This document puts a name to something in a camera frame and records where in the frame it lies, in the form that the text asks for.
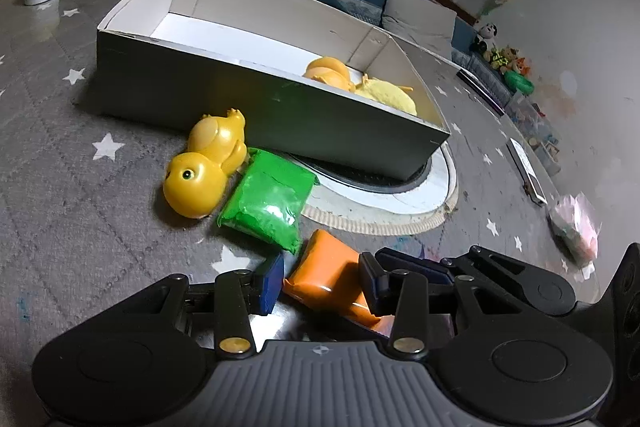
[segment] green toy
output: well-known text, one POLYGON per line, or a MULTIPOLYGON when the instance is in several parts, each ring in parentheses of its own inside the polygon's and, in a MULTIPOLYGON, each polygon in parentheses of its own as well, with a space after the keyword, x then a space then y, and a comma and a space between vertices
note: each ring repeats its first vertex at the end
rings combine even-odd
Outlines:
POLYGON ((504 72, 504 83, 507 84, 512 91, 518 90, 522 94, 531 94, 534 90, 533 84, 529 82, 527 77, 522 76, 520 73, 516 73, 513 70, 507 70, 504 72))
POLYGON ((296 253, 298 216, 318 178, 299 165, 260 149, 249 149, 250 165, 218 225, 253 235, 296 253))

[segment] yellow plastic duck toy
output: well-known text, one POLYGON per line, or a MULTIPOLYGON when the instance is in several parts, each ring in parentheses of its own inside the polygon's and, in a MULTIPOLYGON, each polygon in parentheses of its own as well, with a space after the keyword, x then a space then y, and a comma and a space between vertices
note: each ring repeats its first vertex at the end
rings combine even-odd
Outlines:
POLYGON ((228 177, 245 158, 242 113, 230 109, 226 118, 205 114, 191 129, 187 152, 166 168, 164 197, 181 216, 208 216, 220 202, 228 177))
POLYGON ((302 76, 349 92, 354 92, 356 89, 355 84, 351 82, 347 66, 333 57, 320 57, 312 60, 302 76))

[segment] orange clay bag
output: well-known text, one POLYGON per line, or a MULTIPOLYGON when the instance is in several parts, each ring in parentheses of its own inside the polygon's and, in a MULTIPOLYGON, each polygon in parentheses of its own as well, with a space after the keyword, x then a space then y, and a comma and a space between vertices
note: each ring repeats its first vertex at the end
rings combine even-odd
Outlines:
POLYGON ((309 308, 331 310, 372 327, 372 315, 360 287, 358 252, 325 230, 309 239, 298 269, 283 282, 284 292, 309 308))

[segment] table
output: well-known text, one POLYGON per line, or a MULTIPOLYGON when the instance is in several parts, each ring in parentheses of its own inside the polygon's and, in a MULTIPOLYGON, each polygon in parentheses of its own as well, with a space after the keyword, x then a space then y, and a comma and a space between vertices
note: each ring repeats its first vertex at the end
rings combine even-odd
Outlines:
MULTIPOLYGON (((185 136, 74 105, 95 74, 97 23, 117 1, 26 7, 0 0, 0 378, 11 393, 0 407, 3 426, 43 421, 29 368, 54 336, 169 273, 210 282, 219 271, 262 260, 260 241, 218 229, 212 218, 183 219, 167 206, 164 168, 185 136)), ((522 189, 505 147, 507 137, 519 137, 515 127, 505 117, 498 122, 450 66, 407 51, 452 130, 458 206, 442 226, 418 235, 331 232, 358 251, 386 246, 434 260, 479 244, 559 273, 578 299, 596 301, 596 275, 584 281, 564 260, 544 209, 522 189)), ((554 194, 531 160, 545 193, 554 194)), ((305 238, 316 228, 300 222, 305 238)), ((308 334, 286 303, 270 319, 256 319, 254 329, 262 337, 308 334)))

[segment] round rug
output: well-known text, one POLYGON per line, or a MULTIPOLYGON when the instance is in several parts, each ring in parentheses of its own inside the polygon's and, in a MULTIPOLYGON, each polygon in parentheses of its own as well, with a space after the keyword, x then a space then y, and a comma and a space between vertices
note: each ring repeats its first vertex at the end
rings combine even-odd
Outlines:
POLYGON ((458 177, 446 143, 431 161, 420 185, 394 194, 351 187, 316 171, 320 184, 302 214, 333 229, 369 235, 412 235, 439 227, 458 203, 458 177))

